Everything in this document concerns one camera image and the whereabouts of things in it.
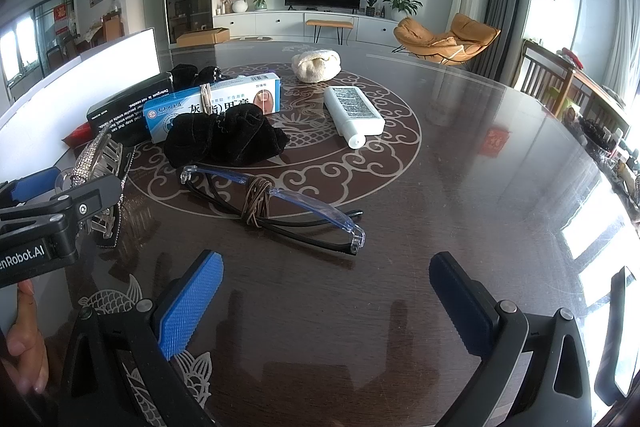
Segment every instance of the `flower vase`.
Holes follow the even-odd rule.
[[[391,18],[396,22],[400,22],[405,17],[407,17],[405,12],[398,11],[395,8],[391,10]]]
[[[233,3],[233,6],[232,6],[232,8],[234,9],[234,13],[246,12],[248,7],[249,5],[246,3],[245,0],[237,0],[235,3]]]

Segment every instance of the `bottle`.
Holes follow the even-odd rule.
[[[114,12],[116,15],[122,15],[122,5],[120,4],[120,0],[111,1],[111,12]]]
[[[338,134],[352,149],[359,149],[367,136],[382,134],[385,128],[385,119],[359,87],[327,87],[324,105],[334,119]]]

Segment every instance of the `bottle label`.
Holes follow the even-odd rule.
[[[332,91],[349,118],[378,118],[353,87],[332,87]]]

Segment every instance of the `black velvet fabric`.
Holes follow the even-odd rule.
[[[207,66],[200,73],[196,66],[190,64],[178,64],[169,71],[174,78],[174,90],[182,91],[190,87],[198,87],[202,84],[214,84],[221,80],[220,68]]]
[[[176,116],[164,155],[174,168],[201,161],[243,167],[281,154],[287,143],[289,137],[257,105],[241,103],[222,114]]]

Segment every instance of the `human hand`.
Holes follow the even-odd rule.
[[[18,318],[6,336],[9,354],[18,367],[2,360],[9,377],[21,394],[31,389],[42,393],[49,380],[49,362],[42,334],[38,330],[36,300],[31,280],[18,282]]]

